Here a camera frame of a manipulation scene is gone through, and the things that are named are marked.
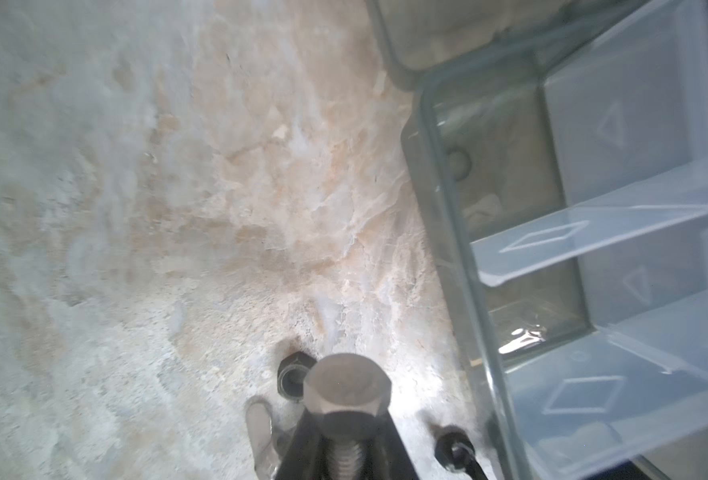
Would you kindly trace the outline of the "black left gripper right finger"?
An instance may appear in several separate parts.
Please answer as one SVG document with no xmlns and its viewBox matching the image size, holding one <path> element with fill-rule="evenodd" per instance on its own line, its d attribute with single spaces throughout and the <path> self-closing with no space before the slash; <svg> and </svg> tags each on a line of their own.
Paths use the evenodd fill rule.
<svg viewBox="0 0 708 480">
<path fill-rule="evenodd" d="M 374 435 L 365 442 L 365 478 L 370 480 L 418 480 L 419 476 L 389 413 L 376 423 Z"/>
</svg>

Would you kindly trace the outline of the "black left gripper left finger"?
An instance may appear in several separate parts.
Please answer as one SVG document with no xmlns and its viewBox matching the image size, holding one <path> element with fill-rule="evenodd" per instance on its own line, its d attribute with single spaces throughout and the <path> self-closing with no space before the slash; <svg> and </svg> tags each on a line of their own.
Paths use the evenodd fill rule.
<svg viewBox="0 0 708 480">
<path fill-rule="evenodd" d="M 278 467 L 276 480 L 321 480 L 326 475 L 328 440 L 321 414 L 304 413 Z"/>
</svg>

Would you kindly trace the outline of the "silver hex bolt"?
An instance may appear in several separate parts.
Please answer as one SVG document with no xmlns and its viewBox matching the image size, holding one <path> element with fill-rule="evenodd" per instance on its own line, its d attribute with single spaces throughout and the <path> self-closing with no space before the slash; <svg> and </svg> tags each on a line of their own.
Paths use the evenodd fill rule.
<svg viewBox="0 0 708 480">
<path fill-rule="evenodd" d="M 392 382 L 373 360 L 354 353 L 327 356 L 304 379 L 303 402 L 326 440 L 326 475 L 362 479 L 367 444 L 388 413 Z"/>
</svg>

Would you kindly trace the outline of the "green plastic organizer box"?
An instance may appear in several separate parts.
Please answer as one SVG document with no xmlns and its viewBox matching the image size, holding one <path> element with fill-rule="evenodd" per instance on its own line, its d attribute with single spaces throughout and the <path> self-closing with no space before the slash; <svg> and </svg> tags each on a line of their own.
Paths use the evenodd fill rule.
<svg viewBox="0 0 708 480">
<path fill-rule="evenodd" d="M 497 474 L 708 428 L 708 1 L 367 9 Z"/>
</svg>

